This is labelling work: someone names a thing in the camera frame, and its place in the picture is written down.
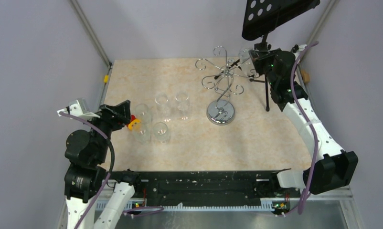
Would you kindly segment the clear wine glass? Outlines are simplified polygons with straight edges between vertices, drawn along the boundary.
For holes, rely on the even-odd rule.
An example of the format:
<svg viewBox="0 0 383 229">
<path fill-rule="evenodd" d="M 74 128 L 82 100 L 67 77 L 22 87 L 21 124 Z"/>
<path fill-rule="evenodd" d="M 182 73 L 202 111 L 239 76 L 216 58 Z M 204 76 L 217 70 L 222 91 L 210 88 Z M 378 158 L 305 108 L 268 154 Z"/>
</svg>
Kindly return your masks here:
<svg viewBox="0 0 383 229">
<path fill-rule="evenodd" d="M 157 109 L 163 121 L 170 122 L 171 121 L 171 105 L 170 105 L 169 97 L 165 93 L 159 93 L 155 97 L 155 103 L 157 105 Z"/>
<path fill-rule="evenodd" d="M 175 100 L 177 103 L 177 109 L 180 112 L 182 120 L 189 120 L 191 117 L 190 97 L 185 91 L 180 91 L 176 94 Z"/>
</svg>

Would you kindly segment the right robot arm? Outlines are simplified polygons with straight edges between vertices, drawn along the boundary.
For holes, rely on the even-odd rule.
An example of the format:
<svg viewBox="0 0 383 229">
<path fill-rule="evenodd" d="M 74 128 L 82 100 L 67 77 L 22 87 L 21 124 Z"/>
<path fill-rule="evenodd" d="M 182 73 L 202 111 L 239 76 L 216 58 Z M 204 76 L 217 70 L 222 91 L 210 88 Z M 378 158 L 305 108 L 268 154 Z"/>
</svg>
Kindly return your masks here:
<svg viewBox="0 0 383 229">
<path fill-rule="evenodd" d="M 355 152 L 345 151 L 329 134 L 305 90 L 295 81 L 298 63 L 310 48 L 302 45 L 296 52 L 249 51 L 256 72 L 264 74 L 270 84 L 272 100 L 294 125 L 312 159 L 307 170 L 286 169 L 276 173 L 276 179 L 269 183 L 269 191 L 276 197 L 283 196 L 291 187 L 317 195 L 347 186 L 359 162 Z"/>
</svg>

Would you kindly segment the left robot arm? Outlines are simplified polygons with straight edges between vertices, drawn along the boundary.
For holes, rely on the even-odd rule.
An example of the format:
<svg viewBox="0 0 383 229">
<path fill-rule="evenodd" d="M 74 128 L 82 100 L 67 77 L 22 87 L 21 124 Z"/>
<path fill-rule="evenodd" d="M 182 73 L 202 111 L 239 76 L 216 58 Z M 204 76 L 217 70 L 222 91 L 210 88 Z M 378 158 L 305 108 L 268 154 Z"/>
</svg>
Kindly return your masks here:
<svg viewBox="0 0 383 229">
<path fill-rule="evenodd" d="M 64 156 L 70 162 L 64 176 L 69 229 L 114 229 L 128 201 L 142 192 L 139 173 L 113 170 L 115 151 L 111 134 L 129 127 L 135 120 L 130 104 L 129 100 L 117 105 L 103 104 L 93 113 L 83 99 L 77 99 L 57 112 L 90 127 L 89 131 L 72 132 L 65 142 Z M 116 182 L 113 194 L 95 218 L 96 201 L 110 179 Z"/>
</svg>

